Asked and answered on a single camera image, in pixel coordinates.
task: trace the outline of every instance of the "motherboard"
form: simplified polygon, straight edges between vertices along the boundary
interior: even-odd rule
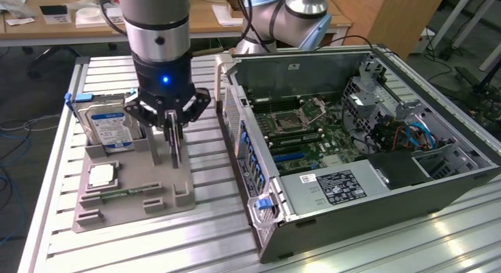
[[[361,156],[331,104],[322,95],[253,102],[281,176],[350,163]]]

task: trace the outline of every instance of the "robotic arm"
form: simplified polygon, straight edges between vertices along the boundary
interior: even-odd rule
[[[210,103],[209,90],[194,88],[190,78],[189,3],[119,0],[119,7],[139,83],[123,108],[142,125],[163,130],[177,168],[181,128],[197,120]],[[318,45],[331,18],[325,0],[245,0],[245,7],[251,9],[255,32],[246,33],[237,53],[266,52],[258,39],[271,51],[275,39],[303,50]]]

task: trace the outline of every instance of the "hard drive label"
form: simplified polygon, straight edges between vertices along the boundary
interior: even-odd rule
[[[103,113],[90,116],[101,144],[107,148],[119,148],[131,144],[131,135],[123,125],[123,113]]]
[[[351,170],[330,173],[318,176],[315,179],[327,197],[327,201],[333,205],[367,196],[353,176]]]

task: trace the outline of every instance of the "hard drive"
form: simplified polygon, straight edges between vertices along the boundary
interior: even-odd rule
[[[101,144],[106,153],[133,150],[131,141],[143,137],[137,120],[123,111],[123,97],[85,93],[71,102],[89,144]]]

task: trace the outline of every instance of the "aluminum extrusion table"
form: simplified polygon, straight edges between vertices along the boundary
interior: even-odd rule
[[[195,86],[211,89],[213,68],[213,56],[194,59]],[[398,86],[397,83],[397,80],[387,80],[393,86]],[[130,57],[91,58],[90,62],[75,65],[69,91],[122,92],[135,86]],[[70,224],[85,135],[63,108],[18,272],[499,270],[499,180],[471,190],[446,209],[427,217],[279,262],[259,264],[213,105],[185,130],[185,138],[195,209],[75,234]]]

